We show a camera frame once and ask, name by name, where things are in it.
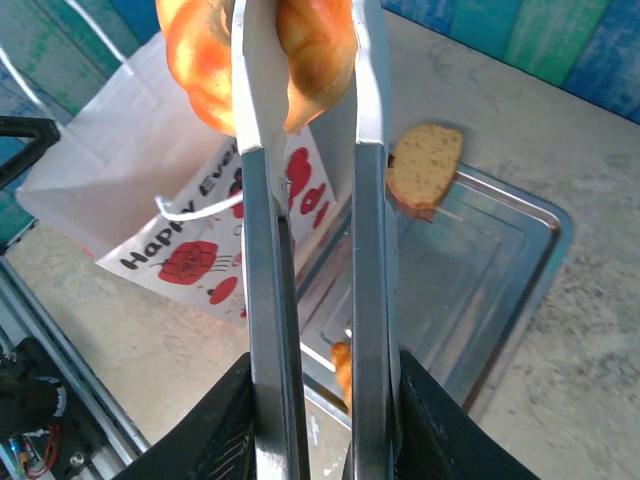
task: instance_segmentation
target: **metal tongs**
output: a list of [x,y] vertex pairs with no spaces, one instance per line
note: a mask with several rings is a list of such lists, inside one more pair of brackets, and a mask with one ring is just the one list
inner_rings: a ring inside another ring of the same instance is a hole
[[[308,479],[298,314],[285,183],[287,59],[278,0],[237,0],[233,110],[242,155],[245,295],[255,390],[258,478]],[[345,474],[389,480],[400,448],[399,355],[393,332],[395,220],[385,201],[390,67],[379,0],[354,0],[359,43],[352,205],[353,437]]]

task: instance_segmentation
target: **bag handle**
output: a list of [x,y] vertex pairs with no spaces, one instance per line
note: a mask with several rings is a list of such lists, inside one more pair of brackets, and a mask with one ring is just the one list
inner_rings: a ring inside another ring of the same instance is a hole
[[198,220],[200,218],[212,217],[213,215],[217,215],[224,210],[235,207],[236,205],[242,203],[243,195],[241,191],[232,197],[201,208],[200,210],[196,210],[195,212],[185,213],[173,213],[171,211],[173,210],[173,202],[171,202],[171,200],[169,200],[167,197],[158,195],[156,196],[155,200],[156,205],[158,206],[158,210],[160,210],[160,214],[164,218],[166,218],[170,222],[188,222],[189,220]]
[[[120,64],[125,68],[128,74],[135,75],[135,71],[131,66],[131,62],[127,59],[126,55],[124,55],[120,49],[111,41],[109,36],[105,33],[105,31],[98,25],[98,23],[94,20],[94,18],[89,15],[89,13],[76,1],[76,0],[63,0],[70,8],[72,8],[80,17],[85,21],[85,23],[89,26],[89,28],[96,34],[96,36],[100,39],[100,41],[104,44],[105,47],[111,52],[111,54],[120,62]],[[46,117],[51,118],[56,121],[56,126],[66,136],[73,137],[71,131],[64,127],[60,121],[55,117],[53,112],[47,105],[38,98],[33,89],[28,85],[23,75],[18,71],[18,69],[13,65],[11,59],[7,52],[0,45],[0,60],[5,65],[9,74],[16,81],[20,89],[25,93],[25,95],[33,102],[33,104],[38,107],[38,109],[45,114]],[[156,102],[158,99],[156,96],[149,90],[147,85],[144,82],[140,82],[145,92],[153,98]]]

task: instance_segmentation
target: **paper gift bag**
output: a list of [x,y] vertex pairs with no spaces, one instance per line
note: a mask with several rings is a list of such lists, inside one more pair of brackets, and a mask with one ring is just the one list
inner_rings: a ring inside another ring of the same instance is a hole
[[[234,140],[193,113],[165,52],[158,33],[126,60],[62,129],[17,198],[104,268],[221,318],[239,319],[242,205],[212,218],[168,222],[154,201],[162,195],[199,210],[242,187]],[[300,244],[334,197],[308,129],[289,137],[286,154],[292,234]]]
[[[308,129],[285,147],[294,245],[317,229],[335,200]],[[235,140],[224,147],[178,193],[183,212],[236,195],[242,185]],[[139,285],[229,321],[246,317],[242,282],[241,203],[208,218],[168,221],[161,215],[98,264]]]

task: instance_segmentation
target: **toasted bread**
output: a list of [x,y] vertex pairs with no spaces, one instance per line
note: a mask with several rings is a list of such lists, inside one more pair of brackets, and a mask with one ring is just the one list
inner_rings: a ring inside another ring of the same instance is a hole
[[387,187],[403,212],[431,220],[456,177],[462,140],[458,130],[431,123],[404,134],[386,175]]

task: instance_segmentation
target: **red wire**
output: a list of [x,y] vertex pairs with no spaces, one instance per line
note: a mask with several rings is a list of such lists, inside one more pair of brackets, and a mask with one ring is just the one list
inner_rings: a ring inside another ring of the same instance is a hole
[[[43,465],[36,471],[28,471],[27,478],[31,480],[37,480],[41,478],[45,473],[53,468],[58,460],[58,455],[60,454],[60,440],[62,438],[62,432],[60,430],[60,425],[56,425],[55,428],[52,425],[49,425],[49,440],[47,441],[47,448],[44,451],[43,456]],[[49,459],[51,452],[53,450],[53,457]]]

